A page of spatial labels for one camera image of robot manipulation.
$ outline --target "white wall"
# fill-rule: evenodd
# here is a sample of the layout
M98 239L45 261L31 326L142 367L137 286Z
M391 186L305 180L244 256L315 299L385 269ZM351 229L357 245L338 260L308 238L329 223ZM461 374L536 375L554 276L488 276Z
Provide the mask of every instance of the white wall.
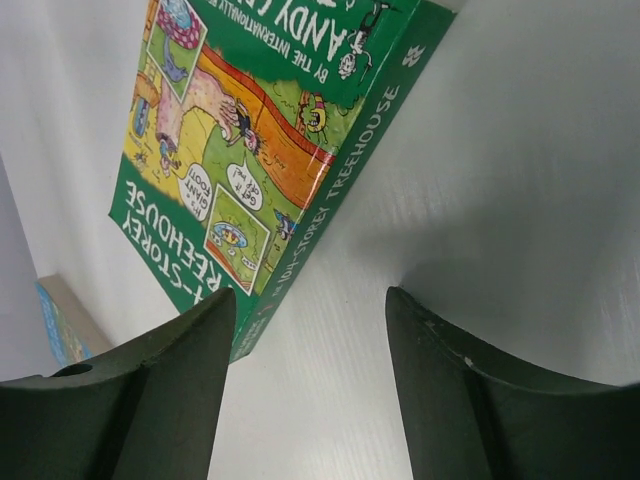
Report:
M175 312L106 217L145 4L0 7L0 146L36 267L116 341ZM640 379L639 12L470 0L231 367L213 478L410 478L384 326L400 282L525 359Z
M36 280L0 158L0 381L50 375L59 368L49 348Z

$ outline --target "speech bubble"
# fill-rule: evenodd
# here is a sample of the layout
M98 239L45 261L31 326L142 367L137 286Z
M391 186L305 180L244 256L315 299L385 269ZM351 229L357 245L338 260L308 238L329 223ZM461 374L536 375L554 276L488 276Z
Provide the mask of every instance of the speech bubble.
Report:
M198 221L202 222L207 218L213 200L209 175L202 165L193 163L185 177L178 178L178 185L184 205Z
M254 211L262 208L262 190L247 168L246 155L242 165L232 163L227 167L227 178L231 188L245 206Z

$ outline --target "green book spine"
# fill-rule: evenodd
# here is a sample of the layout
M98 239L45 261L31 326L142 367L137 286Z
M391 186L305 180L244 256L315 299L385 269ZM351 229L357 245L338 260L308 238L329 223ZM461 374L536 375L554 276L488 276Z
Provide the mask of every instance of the green book spine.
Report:
M244 321L239 319L243 325L233 342L232 361L255 346L454 18L451 10L426 0L416 5L260 300Z

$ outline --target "book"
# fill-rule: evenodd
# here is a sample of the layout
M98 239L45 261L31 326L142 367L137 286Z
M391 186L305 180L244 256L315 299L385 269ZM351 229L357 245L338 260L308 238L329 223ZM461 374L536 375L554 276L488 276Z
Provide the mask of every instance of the book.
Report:
M426 0L151 0L110 216L248 354L455 18Z
M51 352L61 367L113 347L60 275L38 279L36 289Z

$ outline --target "small hole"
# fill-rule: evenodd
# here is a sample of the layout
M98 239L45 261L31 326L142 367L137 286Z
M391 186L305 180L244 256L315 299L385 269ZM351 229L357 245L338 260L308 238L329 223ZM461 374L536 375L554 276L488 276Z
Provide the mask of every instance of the small hole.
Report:
M86 363L76 363L75 365L69 365L68 367L64 367L58 373L54 375L54 377L71 377L73 375L80 375L81 373L87 373L93 370L91 365Z

